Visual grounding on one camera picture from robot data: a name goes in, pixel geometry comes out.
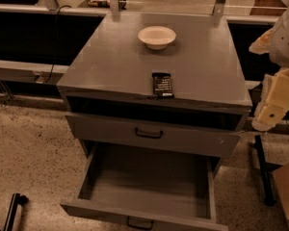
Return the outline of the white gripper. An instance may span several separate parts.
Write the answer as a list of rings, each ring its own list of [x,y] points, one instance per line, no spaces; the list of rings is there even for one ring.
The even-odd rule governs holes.
[[[266,132],[274,128],[289,111],[289,68],[282,68],[274,76],[266,74],[262,82],[261,101],[257,105],[251,126]]]

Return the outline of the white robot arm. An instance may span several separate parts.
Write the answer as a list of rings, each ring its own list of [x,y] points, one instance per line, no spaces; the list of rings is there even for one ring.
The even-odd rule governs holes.
[[[251,122],[257,131],[269,131],[289,112],[289,7],[275,23],[249,48],[254,54],[269,54],[270,61],[280,66],[275,75],[266,74],[261,100]]]

